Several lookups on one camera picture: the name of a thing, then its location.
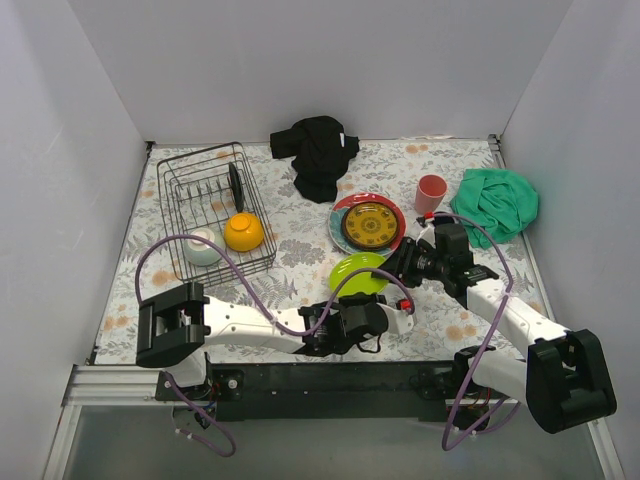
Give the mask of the lime green plate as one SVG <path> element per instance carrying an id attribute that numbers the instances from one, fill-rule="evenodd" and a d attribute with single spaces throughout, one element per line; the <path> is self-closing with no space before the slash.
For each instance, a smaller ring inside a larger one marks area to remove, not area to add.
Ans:
<path id="1" fill-rule="evenodd" d="M 374 252 L 361 252 L 351 254 L 339 261 L 331 270 L 328 282 L 330 291 L 333 292 L 341 282 L 352 272 L 362 268 L 377 268 L 385 261 L 382 255 Z M 389 284 L 386 278 L 377 278 L 371 272 L 363 272 L 355 275 L 340 289 L 338 297 L 354 295 L 358 293 L 379 294 Z"/>

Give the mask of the orange yellow plate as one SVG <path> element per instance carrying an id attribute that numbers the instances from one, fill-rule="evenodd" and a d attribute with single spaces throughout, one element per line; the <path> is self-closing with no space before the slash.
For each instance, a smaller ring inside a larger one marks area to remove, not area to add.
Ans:
<path id="1" fill-rule="evenodd" d="M 363 251 L 394 248 L 406 230 L 403 216 L 394 207 L 367 201 L 349 207 L 341 220 L 341 233 L 347 243 Z"/>

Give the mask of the large white plate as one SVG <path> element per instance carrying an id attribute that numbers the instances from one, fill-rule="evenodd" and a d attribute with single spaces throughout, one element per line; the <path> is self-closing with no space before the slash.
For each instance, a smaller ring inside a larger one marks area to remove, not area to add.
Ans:
<path id="1" fill-rule="evenodd" d="M 354 206 L 355 204 L 361 203 L 361 202 L 367 202 L 367 201 L 379 201 L 382 203 L 385 203 L 387 205 L 390 205 L 391 207 L 394 207 L 396 209 L 396 211 L 398 213 L 400 213 L 403 218 L 404 215 L 402 214 L 401 210 L 399 209 L 399 207 L 391 200 L 389 200 L 388 198 L 384 197 L 383 195 L 380 194 L 376 194 L 376 193 L 357 193 L 357 194 L 352 194 L 349 195 L 347 197 L 342 198 L 341 200 L 339 200 L 333 207 L 329 216 L 329 233 L 330 233 L 330 237 L 332 238 L 332 240 L 334 241 L 334 243 L 344 252 L 348 253 L 348 254 L 355 254 L 355 253 L 360 253 L 360 252 L 365 252 L 363 250 L 357 249 L 356 247 L 352 247 L 351 245 L 349 245 L 345 239 L 345 237 L 342 235 L 341 233 L 341 220 L 342 217 L 344 215 L 344 213 L 346 212 L 346 210 L 351 207 Z M 383 256 L 388 256 L 390 255 L 400 244 L 402 238 L 404 237 L 404 235 L 397 239 L 394 242 L 394 248 L 387 248 L 387 249 L 383 249 L 381 251 L 369 251 L 369 252 L 375 252 L 378 253 L 380 255 Z"/>

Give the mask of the pink cup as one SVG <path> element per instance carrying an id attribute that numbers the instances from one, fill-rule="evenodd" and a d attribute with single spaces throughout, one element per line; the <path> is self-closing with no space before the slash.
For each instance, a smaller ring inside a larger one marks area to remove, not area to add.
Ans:
<path id="1" fill-rule="evenodd" d="M 417 185 L 414 209 L 424 215 L 428 212 L 435 212 L 440 206 L 448 190 L 446 181 L 435 174 L 423 176 Z"/>

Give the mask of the black plate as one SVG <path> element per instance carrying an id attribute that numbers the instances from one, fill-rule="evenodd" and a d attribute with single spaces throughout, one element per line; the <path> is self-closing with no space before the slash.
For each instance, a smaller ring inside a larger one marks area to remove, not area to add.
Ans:
<path id="1" fill-rule="evenodd" d="M 228 182 L 236 211 L 242 213 L 245 206 L 244 190 L 239 171 L 233 162 L 228 163 Z"/>

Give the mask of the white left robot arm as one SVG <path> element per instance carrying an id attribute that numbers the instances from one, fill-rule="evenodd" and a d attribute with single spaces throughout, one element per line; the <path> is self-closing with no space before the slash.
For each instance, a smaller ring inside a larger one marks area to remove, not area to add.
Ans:
<path id="1" fill-rule="evenodd" d="M 255 308 L 204 294 L 185 284 L 143 301 L 139 307 L 136 365 L 166 370 L 193 400 L 213 386 L 207 370 L 210 345 L 260 347 L 307 357 L 342 355 L 390 331 L 385 299 L 357 294 L 337 302 L 271 310 L 273 321 Z"/>

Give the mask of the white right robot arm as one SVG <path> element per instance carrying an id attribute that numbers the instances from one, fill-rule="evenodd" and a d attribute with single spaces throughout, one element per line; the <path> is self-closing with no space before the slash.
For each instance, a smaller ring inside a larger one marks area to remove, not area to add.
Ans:
<path id="1" fill-rule="evenodd" d="M 459 224 L 435 228 L 435 241 L 409 237 L 382 264 L 406 287 L 439 281 L 462 307 L 489 323 L 520 352 L 509 358 L 470 347 L 454 356 L 452 383 L 464 397 L 488 388 L 525 405 L 554 434 L 614 414 L 617 400 L 598 337 L 555 323 L 507 292 L 498 274 L 476 263 Z"/>

